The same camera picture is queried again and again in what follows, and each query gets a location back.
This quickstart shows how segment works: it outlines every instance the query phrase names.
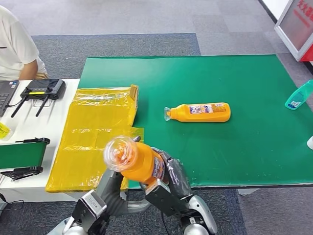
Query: orange bottle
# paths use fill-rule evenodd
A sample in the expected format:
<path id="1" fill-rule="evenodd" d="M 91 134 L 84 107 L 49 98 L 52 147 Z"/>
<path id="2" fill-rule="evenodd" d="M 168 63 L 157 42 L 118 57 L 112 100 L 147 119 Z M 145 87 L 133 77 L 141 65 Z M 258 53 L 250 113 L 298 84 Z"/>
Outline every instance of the orange bottle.
<path id="1" fill-rule="evenodd" d="M 164 176 L 165 166 L 161 156 L 130 137 L 113 138 L 105 147 L 103 157 L 108 168 L 133 181 L 149 185 Z"/>
<path id="2" fill-rule="evenodd" d="M 227 103 L 181 104 L 172 109 L 165 107 L 164 118 L 181 122 L 226 122 L 230 113 Z"/>

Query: person's arm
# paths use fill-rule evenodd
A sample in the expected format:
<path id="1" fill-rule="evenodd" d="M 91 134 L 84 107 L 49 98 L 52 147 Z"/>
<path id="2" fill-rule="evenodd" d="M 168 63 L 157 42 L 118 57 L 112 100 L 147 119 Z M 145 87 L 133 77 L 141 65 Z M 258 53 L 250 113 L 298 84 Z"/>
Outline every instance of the person's arm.
<path id="1" fill-rule="evenodd" d="M 33 80 L 38 72 L 37 60 L 25 64 L 24 68 L 20 72 L 19 80 Z"/>
<path id="2" fill-rule="evenodd" d="M 24 67 L 20 74 L 20 80 L 32 80 L 38 72 L 37 57 L 39 52 L 31 36 L 19 21 L 10 27 L 8 34 L 12 47 Z"/>

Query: green table mat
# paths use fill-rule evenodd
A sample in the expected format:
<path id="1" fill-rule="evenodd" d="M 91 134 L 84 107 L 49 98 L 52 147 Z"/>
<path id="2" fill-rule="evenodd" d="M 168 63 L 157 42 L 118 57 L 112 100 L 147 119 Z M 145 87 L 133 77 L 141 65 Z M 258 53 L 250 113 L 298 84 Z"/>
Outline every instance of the green table mat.
<path id="1" fill-rule="evenodd" d="M 46 146 L 44 142 L 0 145 L 0 169 L 41 166 Z"/>
<path id="2" fill-rule="evenodd" d="M 313 182 L 313 114 L 284 107 L 296 87 L 275 55 L 87 58 L 78 88 L 130 84 L 139 86 L 134 126 L 180 159 L 192 186 Z M 229 103 L 230 120 L 164 119 L 165 106 L 209 102 Z"/>

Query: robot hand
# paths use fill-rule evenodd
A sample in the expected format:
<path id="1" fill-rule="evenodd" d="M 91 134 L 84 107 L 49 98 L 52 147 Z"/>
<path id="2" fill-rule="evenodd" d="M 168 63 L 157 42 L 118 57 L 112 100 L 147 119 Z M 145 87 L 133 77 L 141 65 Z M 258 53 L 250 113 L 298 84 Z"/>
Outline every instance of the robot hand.
<path id="1" fill-rule="evenodd" d="M 164 151 L 152 149 L 164 161 L 166 177 L 164 181 L 157 179 L 148 186 L 141 184 L 145 199 L 125 201 L 121 198 L 123 176 L 107 169 L 97 192 L 91 190 L 78 201 L 62 234 L 104 235 L 110 216 L 143 212 L 151 204 L 167 216 L 176 217 L 184 235 L 214 235 L 217 232 L 207 205 L 202 198 L 191 193 L 190 185 L 179 160 Z M 52 232 L 48 235 L 57 235 Z"/>

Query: yellow plastic bag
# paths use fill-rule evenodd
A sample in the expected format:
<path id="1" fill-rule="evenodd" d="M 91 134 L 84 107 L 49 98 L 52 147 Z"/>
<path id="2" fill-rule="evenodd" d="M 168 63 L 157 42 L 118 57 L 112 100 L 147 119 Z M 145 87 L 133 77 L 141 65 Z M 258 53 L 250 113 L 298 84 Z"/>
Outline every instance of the yellow plastic bag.
<path id="1" fill-rule="evenodd" d="M 143 139 L 143 128 L 131 127 L 138 88 L 80 89 L 69 106 L 52 167 L 48 192 L 77 192 L 96 188 L 106 166 L 103 149 L 118 135 Z M 121 189 L 127 188 L 124 179 Z"/>

